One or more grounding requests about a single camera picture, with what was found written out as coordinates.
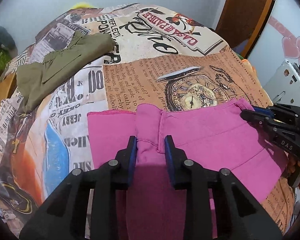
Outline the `grey plush toy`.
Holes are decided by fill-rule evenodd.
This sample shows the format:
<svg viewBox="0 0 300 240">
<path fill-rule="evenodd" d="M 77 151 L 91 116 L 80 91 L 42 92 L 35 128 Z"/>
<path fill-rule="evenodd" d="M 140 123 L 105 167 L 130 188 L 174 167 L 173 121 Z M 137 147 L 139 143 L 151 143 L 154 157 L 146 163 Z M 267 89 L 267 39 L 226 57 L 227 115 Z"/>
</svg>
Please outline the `grey plush toy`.
<svg viewBox="0 0 300 240">
<path fill-rule="evenodd" d="M 0 49 L 13 50 L 14 48 L 14 39 L 4 27 L 0 26 Z"/>
</svg>

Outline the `newspaper print bed sheet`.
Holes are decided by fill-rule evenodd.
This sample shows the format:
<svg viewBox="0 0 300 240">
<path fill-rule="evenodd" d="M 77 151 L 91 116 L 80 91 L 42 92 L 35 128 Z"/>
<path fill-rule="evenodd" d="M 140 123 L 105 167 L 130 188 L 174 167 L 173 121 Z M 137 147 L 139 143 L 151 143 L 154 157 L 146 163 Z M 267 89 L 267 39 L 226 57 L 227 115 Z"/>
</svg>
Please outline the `newspaper print bed sheet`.
<svg viewBox="0 0 300 240">
<path fill-rule="evenodd" d="M 19 66 L 41 63 L 46 54 L 65 49 L 76 31 L 109 34 L 115 47 L 58 86 L 30 113 L 21 109 L 18 87 L 1 101 L 0 239 L 18 239 L 72 170 L 98 169 L 89 143 L 89 112 L 135 112 L 144 103 L 167 112 L 239 99 L 251 109 L 272 104 L 253 67 L 220 36 L 156 5 L 66 12 L 12 61 L 16 79 Z M 293 192 L 282 174 L 258 202 L 284 233 L 292 216 Z"/>
</svg>

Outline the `pink pants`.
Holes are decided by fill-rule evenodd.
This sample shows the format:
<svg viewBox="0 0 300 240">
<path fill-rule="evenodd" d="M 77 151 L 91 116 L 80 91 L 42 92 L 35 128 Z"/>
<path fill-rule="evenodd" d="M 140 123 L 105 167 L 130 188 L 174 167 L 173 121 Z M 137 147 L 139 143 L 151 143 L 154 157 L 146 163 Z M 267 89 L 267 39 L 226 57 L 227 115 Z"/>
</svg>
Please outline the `pink pants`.
<svg viewBox="0 0 300 240">
<path fill-rule="evenodd" d="M 170 184 L 164 139 L 171 135 L 177 148 L 202 167 L 228 168 L 258 200 L 265 200 L 287 165 L 285 152 L 240 114 L 251 105 L 244 99 L 215 107 L 167 112 L 141 104 L 135 112 L 108 110 L 87 114 L 94 167 L 114 159 L 137 139 L 132 185 L 117 193 L 117 222 L 121 239 L 182 239 L 186 193 Z"/>
</svg>

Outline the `white sewing machine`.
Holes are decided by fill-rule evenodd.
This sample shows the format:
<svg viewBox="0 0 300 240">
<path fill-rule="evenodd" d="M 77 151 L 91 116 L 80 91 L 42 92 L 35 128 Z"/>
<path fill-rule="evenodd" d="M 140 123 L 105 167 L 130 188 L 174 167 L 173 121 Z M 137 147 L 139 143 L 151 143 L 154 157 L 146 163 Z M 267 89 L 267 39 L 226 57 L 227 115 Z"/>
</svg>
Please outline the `white sewing machine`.
<svg viewBox="0 0 300 240">
<path fill-rule="evenodd" d="M 300 107 L 299 65 L 285 59 L 263 88 L 273 103 Z"/>
</svg>

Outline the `brown wooden door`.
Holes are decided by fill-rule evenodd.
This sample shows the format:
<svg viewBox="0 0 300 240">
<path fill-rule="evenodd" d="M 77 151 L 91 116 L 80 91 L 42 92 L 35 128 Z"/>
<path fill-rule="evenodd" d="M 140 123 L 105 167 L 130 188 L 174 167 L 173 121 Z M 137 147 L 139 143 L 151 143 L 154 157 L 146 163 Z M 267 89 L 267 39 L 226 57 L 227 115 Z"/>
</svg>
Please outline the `brown wooden door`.
<svg viewBox="0 0 300 240">
<path fill-rule="evenodd" d="M 225 0 L 216 33 L 247 57 L 264 28 L 275 0 Z"/>
</svg>

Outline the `olive green folded pants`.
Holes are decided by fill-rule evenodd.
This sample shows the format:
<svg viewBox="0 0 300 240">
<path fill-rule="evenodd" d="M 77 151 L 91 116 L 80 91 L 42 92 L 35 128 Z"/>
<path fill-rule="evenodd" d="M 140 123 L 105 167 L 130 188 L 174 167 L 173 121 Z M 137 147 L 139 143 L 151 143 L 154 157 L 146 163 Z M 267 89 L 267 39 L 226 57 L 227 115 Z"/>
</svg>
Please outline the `olive green folded pants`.
<svg viewBox="0 0 300 240">
<path fill-rule="evenodd" d="M 17 87 L 23 96 L 22 111 L 32 112 L 58 86 L 114 47 L 115 41 L 109 34 L 84 35 L 76 31 L 65 49 L 46 54 L 41 63 L 19 66 Z"/>
</svg>

